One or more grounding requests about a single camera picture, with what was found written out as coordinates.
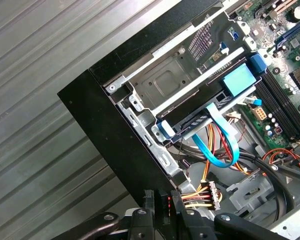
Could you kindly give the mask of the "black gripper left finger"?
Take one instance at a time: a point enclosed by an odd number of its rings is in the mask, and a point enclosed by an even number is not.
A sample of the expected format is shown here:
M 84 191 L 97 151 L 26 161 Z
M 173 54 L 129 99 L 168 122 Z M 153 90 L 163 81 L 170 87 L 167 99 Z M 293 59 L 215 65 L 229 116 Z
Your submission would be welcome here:
M 54 237 L 55 240 L 153 240 L 155 194 L 145 190 L 141 208 L 131 208 L 124 217 L 103 212 Z

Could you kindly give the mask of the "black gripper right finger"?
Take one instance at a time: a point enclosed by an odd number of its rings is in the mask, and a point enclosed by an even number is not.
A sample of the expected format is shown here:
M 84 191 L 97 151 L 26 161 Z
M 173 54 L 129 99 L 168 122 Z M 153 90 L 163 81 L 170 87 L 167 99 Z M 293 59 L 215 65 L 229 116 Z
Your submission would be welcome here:
M 194 209 L 186 209 L 178 191 L 170 192 L 178 240 L 283 240 L 284 237 L 232 213 L 209 220 Z

